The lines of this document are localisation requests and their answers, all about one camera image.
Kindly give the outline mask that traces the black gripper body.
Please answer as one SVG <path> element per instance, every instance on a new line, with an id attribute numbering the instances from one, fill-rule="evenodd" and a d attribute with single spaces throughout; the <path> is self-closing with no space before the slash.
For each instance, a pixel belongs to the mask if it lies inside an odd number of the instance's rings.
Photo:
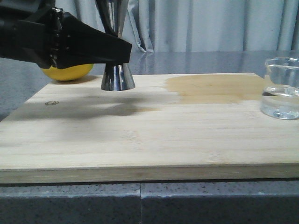
<path id="1" fill-rule="evenodd" d="M 2 0 L 0 2 L 0 56 L 64 68 L 62 18 L 54 0 Z"/>

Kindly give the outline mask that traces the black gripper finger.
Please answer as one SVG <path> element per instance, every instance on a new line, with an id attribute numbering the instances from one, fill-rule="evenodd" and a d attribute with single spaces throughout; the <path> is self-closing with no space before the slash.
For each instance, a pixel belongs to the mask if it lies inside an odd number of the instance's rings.
<path id="1" fill-rule="evenodd" d="M 132 45 L 113 35 L 98 31 L 68 12 L 62 14 L 56 68 L 65 69 L 82 64 L 128 63 Z"/>

